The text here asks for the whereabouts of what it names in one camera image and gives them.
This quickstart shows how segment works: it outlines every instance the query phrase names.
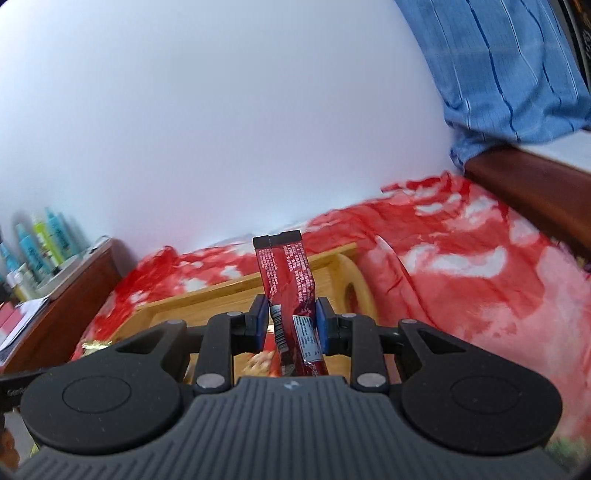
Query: red snack wrapper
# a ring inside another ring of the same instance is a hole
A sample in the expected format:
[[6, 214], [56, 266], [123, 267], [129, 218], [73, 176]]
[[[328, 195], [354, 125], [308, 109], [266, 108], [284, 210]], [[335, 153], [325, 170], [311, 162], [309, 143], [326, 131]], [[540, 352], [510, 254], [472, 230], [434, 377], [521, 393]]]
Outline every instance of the red snack wrapper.
[[327, 375], [316, 335], [316, 292], [298, 230], [252, 239], [275, 329], [281, 375]]

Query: wooden tray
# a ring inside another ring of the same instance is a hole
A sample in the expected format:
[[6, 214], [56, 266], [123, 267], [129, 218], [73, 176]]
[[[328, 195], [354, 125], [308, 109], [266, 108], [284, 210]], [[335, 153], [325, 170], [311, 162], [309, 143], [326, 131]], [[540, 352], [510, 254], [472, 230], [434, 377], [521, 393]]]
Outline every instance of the wooden tray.
[[[354, 295], [358, 313], [377, 318], [369, 287], [351, 260], [355, 256], [355, 249], [355, 244], [347, 244], [308, 258], [316, 283], [316, 296], [328, 297], [334, 310], [344, 313], [352, 311], [350, 301]], [[261, 275], [255, 273], [171, 299], [148, 303], [137, 308], [111, 340], [118, 342], [167, 320], [185, 320], [189, 326], [205, 325], [217, 313], [248, 311], [255, 295], [259, 293], [264, 293]], [[251, 356], [245, 353], [234, 358], [235, 378], [242, 374]], [[325, 360], [331, 374], [349, 378], [348, 357], [335, 355], [325, 357]]]

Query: paper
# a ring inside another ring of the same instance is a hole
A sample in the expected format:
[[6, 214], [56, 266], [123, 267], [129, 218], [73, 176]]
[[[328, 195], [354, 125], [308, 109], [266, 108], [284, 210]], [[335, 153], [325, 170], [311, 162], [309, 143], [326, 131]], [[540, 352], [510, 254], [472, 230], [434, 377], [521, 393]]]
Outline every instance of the paper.
[[29, 323], [31, 323], [31, 321], [35, 318], [35, 315], [37, 315], [37, 313], [40, 312], [48, 302], [49, 298], [43, 297], [42, 299], [26, 301], [17, 307], [17, 309], [21, 312], [22, 320], [17, 323], [16, 327], [12, 329], [12, 332], [10, 332], [4, 339], [0, 345], [0, 351], [10, 346], [18, 334], [21, 333], [23, 329], [29, 325]]

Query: wooden headboard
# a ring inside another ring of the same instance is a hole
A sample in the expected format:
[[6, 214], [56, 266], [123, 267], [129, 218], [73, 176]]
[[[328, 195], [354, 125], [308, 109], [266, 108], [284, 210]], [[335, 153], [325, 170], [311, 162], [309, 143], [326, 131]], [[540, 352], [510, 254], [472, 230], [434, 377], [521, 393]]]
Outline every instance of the wooden headboard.
[[590, 174], [506, 146], [469, 160], [466, 177], [577, 255], [591, 258]]

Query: nutrition label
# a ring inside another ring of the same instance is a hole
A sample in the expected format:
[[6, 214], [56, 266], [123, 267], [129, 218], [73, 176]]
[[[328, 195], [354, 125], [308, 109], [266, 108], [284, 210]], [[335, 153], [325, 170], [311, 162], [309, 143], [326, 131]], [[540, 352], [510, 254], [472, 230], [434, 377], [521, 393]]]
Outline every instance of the nutrition label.
[[300, 303], [308, 302], [314, 297], [314, 277], [312, 277], [304, 247], [302, 244], [289, 244], [284, 245], [283, 251], [287, 266], [295, 276], [298, 301]]
[[277, 293], [277, 265], [275, 264], [275, 257], [273, 257], [270, 249], [257, 251], [257, 256], [260, 262], [259, 267], [265, 270], [265, 274], [269, 280], [269, 296], [272, 297]]
[[294, 315], [294, 326], [304, 362], [322, 360], [322, 350], [314, 334], [312, 319], [303, 315]]

